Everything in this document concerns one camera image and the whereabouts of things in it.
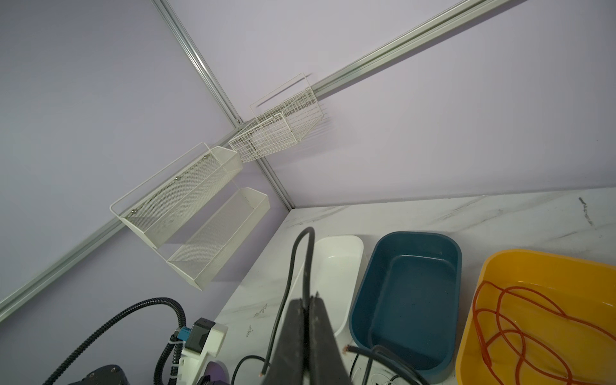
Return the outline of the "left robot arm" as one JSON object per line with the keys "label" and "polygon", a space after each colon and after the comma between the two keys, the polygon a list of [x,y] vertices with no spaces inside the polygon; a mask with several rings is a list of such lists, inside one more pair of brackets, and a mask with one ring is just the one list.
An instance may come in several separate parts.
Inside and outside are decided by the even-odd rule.
{"label": "left robot arm", "polygon": [[[120,313],[113,316],[109,319],[104,325],[95,330],[89,337],[87,337],[83,343],[81,343],[71,354],[64,359],[63,362],[57,367],[51,375],[44,381],[44,384],[54,384],[68,369],[69,367],[77,361],[77,359],[85,353],[85,351],[90,348],[98,339],[100,339],[106,332],[110,331],[112,327],[126,319],[128,316],[140,311],[142,309],[146,309],[152,306],[166,306],[173,310],[176,320],[177,320],[177,328],[180,330],[182,327],[187,326],[186,322],[186,314],[184,312],[183,307],[178,301],[165,298],[165,297],[157,297],[157,298],[149,298],[134,305],[129,306],[128,308],[120,311]],[[112,353],[111,348],[112,345],[109,343],[108,345],[108,356],[109,357],[119,357],[122,362],[125,364],[131,360],[131,356],[135,355],[134,358],[138,355],[144,355],[144,368],[152,369],[152,383],[153,384],[164,384],[163,371],[165,365],[167,364],[168,358],[172,357],[173,364],[179,363],[179,357],[181,353],[181,348],[179,348],[179,344],[177,343],[179,339],[175,336],[171,337],[171,343],[167,343],[160,353],[160,357],[158,358],[156,364],[152,367],[150,362],[154,357],[154,354],[157,352],[157,343],[146,343],[144,337],[146,336],[145,332],[141,329],[136,331],[137,339],[134,339],[133,333],[128,333],[125,337],[121,337],[120,334],[115,333],[113,337],[114,347],[119,351],[117,353]]]}

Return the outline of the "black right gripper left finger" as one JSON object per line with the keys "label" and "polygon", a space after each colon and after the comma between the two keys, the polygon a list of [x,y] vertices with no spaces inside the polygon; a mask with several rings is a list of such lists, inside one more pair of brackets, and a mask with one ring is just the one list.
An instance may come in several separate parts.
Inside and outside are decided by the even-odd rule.
{"label": "black right gripper left finger", "polygon": [[292,300],[279,333],[271,368],[263,384],[303,384],[305,364],[305,309],[301,299]]}

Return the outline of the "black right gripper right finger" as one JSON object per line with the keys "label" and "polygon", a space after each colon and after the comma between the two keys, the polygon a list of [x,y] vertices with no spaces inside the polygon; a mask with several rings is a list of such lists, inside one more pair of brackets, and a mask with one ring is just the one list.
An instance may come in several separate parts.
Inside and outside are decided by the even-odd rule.
{"label": "black right gripper right finger", "polygon": [[324,301],[311,297],[307,319],[309,384],[351,384]]}

